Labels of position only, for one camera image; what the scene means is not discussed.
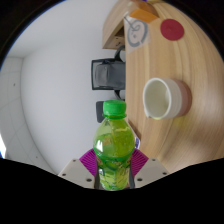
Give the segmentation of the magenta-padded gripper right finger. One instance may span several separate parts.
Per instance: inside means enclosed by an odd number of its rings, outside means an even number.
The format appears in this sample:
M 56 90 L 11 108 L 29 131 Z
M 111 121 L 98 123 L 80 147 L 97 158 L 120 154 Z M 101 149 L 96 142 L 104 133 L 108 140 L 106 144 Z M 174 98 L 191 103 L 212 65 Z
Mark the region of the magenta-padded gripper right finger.
M 169 172 L 158 159 L 148 158 L 140 150 L 134 150 L 129 174 L 129 186 L 131 188 L 141 188 L 168 174 Z

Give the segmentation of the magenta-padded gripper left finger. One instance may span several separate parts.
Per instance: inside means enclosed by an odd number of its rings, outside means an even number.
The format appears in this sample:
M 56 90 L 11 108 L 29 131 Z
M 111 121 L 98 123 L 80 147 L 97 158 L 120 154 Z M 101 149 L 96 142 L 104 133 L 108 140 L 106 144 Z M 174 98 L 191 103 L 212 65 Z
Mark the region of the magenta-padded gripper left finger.
M 98 189 L 98 165 L 94 150 L 90 149 L 79 159 L 72 159 L 59 173 L 59 177 L 83 188 Z

